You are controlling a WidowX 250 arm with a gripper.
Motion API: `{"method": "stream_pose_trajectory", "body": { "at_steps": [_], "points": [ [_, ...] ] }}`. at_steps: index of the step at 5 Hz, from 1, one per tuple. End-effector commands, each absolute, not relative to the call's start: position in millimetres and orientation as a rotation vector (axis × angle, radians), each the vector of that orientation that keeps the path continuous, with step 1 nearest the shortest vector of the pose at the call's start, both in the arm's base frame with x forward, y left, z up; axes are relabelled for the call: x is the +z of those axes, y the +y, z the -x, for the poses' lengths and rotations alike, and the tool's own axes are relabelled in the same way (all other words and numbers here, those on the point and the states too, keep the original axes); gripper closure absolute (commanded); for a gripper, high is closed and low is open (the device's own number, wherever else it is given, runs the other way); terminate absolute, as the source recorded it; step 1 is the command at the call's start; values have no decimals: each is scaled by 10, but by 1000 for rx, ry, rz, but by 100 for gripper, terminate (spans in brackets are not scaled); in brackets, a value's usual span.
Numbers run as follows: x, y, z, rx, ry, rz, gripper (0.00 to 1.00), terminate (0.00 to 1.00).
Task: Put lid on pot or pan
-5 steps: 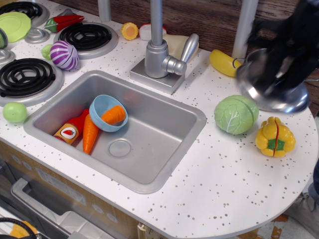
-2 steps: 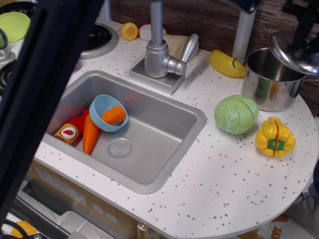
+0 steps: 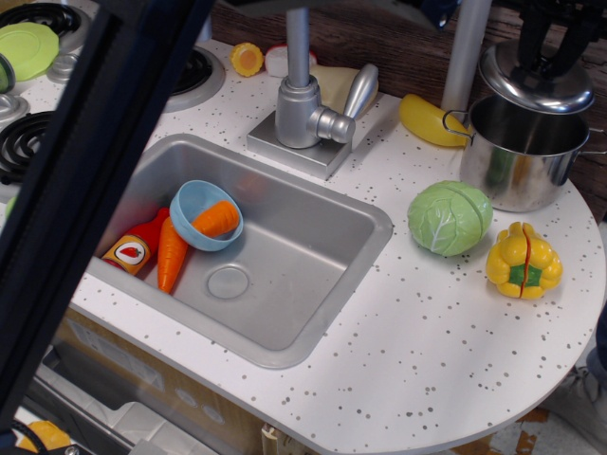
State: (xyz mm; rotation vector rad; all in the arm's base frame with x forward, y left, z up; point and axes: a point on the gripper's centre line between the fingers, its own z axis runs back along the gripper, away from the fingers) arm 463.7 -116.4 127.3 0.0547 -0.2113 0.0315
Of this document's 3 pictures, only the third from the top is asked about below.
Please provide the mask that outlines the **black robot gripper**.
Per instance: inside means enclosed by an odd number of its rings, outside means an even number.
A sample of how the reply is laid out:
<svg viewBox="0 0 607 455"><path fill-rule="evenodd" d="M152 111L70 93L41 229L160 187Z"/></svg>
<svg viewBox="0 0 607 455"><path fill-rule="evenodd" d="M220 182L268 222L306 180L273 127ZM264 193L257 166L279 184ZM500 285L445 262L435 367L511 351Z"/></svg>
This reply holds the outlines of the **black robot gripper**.
<svg viewBox="0 0 607 455"><path fill-rule="evenodd" d="M549 59L548 76L570 71L595 38L597 28L606 28L605 1L520 1L517 10L524 21L517 56L521 68L540 68L550 24L567 27L558 50Z"/></svg>

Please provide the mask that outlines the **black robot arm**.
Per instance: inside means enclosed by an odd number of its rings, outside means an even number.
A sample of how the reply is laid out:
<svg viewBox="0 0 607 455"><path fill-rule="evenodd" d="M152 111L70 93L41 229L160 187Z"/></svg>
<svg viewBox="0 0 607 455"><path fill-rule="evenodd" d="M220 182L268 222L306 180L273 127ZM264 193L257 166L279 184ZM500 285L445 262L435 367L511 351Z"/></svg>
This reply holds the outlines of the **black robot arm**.
<svg viewBox="0 0 607 455"><path fill-rule="evenodd" d="M93 248L147 157L171 77L209 10L176 3L150 43L118 13L100 13L91 43L101 62L83 64L67 88L1 242L1 319L31 346L4 383L6 414L88 281ZM421 251L406 233L406 206L422 185L451 174L457 157L405 137L395 108L393 98L380 103L356 136L355 169L322 185L356 199L369 189L395 229L305 361L282 372L256 367L124 292L117 304L82 300L81 308L319 450L416 450L517 419L564 378L602 310L598 229L576 192L531 215L568 264L562 286L540 303L491 290L482 251L463 260Z"/></svg>

